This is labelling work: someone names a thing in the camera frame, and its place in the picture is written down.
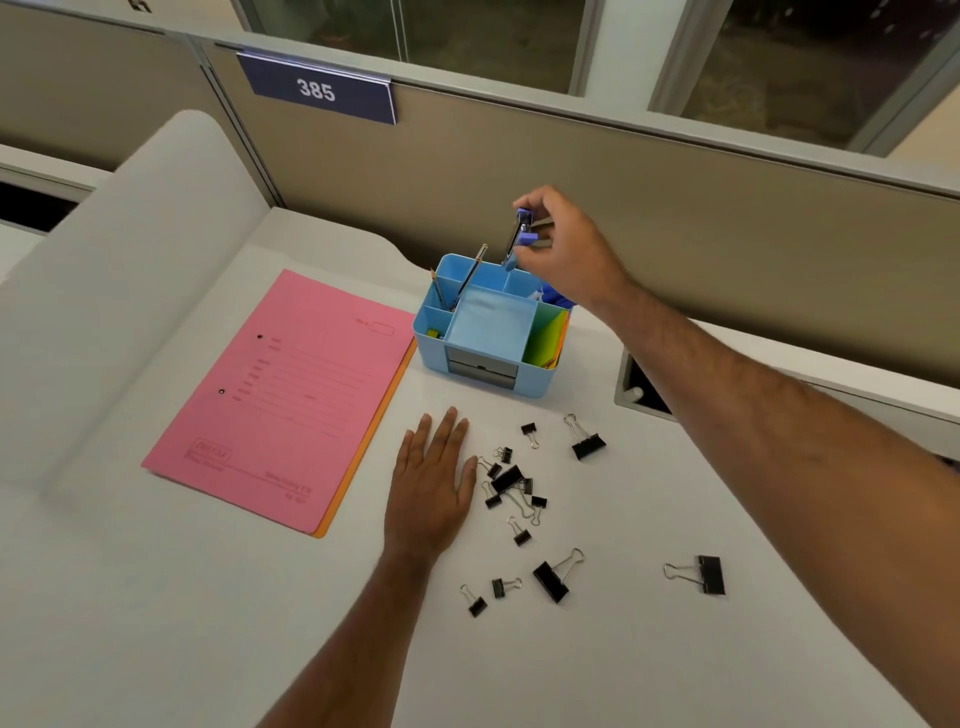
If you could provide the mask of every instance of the pink folder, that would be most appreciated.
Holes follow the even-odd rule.
[[[312,533],[414,315],[283,271],[142,465]]]

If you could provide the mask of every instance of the cubicle wall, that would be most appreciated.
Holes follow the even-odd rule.
[[[110,167],[176,110],[195,108],[243,152],[201,68],[208,61],[294,210],[379,232],[428,264],[483,243],[502,251],[510,201],[552,182],[596,218],[638,279],[692,315],[960,384],[958,187],[870,182],[853,169],[870,163],[843,153],[810,147],[810,162],[770,160],[714,143],[706,125],[663,117],[665,129],[700,130],[687,139],[638,131],[578,116],[571,105],[583,100],[551,110],[549,94],[481,98],[465,77],[418,83],[428,71],[361,59],[361,70],[394,72],[399,123],[378,124],[254,95],[236,49],[281,45],[310,62],[358,58],[223,34],[197,44],[198,60],[162,30],[0,2],[0,61],[24,69],[0,77],[0,141]],[[897,174],[872,164],[880,177]]]
[[[112,171],[199,109],[272,200],[185,38],[0,2],[0,68],[0,144]]]
[[[552,182],[691,314],[960,383],[952,199],[403,83],[391,127],[255,96],[205,50],[293,209],[428,263],[502,250],[511,200]]]

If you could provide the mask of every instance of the light blue desk organizer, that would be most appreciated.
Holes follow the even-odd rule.
[[[453,303],[473,258],[444,255],[437,283]],[[509,273],[494,263],[480,263],[453,313],[445,311],[430,286],[414,319],[420,358],[428,369],[465,376],[509,389],[524,397],[542,397],[557,367],[526,364],[530,336],[565,309],[527,298],[543,281],[526,271]],[[441,338],[427,336],[429,329]]]

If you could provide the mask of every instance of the number sign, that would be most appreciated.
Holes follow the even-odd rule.
[[[390,79],[242,51],[237,60],[257,96],[396,123]]]

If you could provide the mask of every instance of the person's left hand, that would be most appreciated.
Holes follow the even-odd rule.
[[[464,463],[456,488],[457,461],[469,427],[466,419],[454,427],[456,419],[455,407],[446,410],[426,452],[430,415],[420,418],[416,432],[407,430],[403,436],[383,523],[385,554],[413,557],[432,567],[460,531],[473,500],[477,458]]]

